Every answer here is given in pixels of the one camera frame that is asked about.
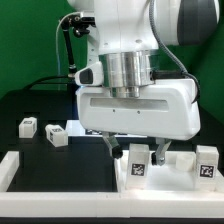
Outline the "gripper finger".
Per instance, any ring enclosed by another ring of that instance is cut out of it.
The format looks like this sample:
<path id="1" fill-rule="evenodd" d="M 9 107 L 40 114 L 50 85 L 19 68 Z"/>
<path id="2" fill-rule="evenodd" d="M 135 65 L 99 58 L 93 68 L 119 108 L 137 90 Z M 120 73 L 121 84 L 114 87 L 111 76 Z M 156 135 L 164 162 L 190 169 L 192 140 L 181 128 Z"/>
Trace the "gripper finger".
<path id="1" fill-rule="evenodd" d="M 102 137 L 109 149 L 110 156 L 114 159 L 121 158 L 123 156 L 123 150 L 118 143 L 115 134 L 110 132 L 103 132 Z"/>
<path id="2" fill-rule="evenodd" d="M 158 145 L 158 148 L 151 155 L 151 163 L 153 165 L 162 166 L 165 164 L 165 153 L 171 144 L 171 140 L 165 138 L 157 138 L 156 144 Z"/>

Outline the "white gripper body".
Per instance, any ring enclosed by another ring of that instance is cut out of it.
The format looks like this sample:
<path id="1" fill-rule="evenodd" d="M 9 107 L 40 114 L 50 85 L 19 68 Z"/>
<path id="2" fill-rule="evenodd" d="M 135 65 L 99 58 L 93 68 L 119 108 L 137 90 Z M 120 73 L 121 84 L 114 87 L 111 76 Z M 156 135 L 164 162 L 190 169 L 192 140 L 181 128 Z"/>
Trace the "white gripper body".
<path id="1" fill-rule="evenodd" d="M 162 79 L 140 89 L 138 98 L 115 98 L 103 87 L 77 91 L 78 116 L 86 129 L 172 140 L 188 140 L 200 130 L 191 79 Z"/>

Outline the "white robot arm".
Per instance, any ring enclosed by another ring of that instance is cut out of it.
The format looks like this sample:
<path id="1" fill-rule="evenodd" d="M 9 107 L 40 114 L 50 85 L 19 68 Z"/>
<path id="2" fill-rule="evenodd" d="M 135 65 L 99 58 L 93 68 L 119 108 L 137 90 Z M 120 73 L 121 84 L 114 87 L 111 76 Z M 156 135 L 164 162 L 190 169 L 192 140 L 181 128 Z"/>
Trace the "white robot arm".
<path id="1" fill-rule="evenodd" d="M 219 21 L 218 0 L 68 0 L 89 34 L 87 66 L 75 74 L 81 125 L 102 133 L 113 157 L 118 133 L 149 136 L 165 162 L 174 140 L 200 129 L 200 87 L 184 65 L 161 71 L 158 54 L 206 40 Z"/>

